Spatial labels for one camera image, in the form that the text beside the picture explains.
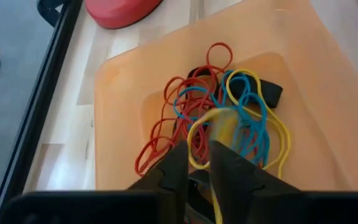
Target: plastic tray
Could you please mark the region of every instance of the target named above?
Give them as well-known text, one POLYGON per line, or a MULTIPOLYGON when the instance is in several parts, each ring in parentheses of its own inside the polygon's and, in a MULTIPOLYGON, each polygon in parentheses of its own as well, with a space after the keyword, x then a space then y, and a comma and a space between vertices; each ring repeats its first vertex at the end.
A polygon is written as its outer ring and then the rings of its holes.
MULTIPOLYGON (((97 188, 124 189, 139 178, 134 160, 158 120, 166 82, 205 64, 215 42, 233 49, 231 68, 284 88, 275 112, 293 147, 283 179, 305 190, 358 190, 358 74, 300 0, 247 0, 104 63, 95 86, 97 188)), ((211 57, 224 65, 227 53, 211 57)), ((174 117, 170 108, 166 114, 174 117)))

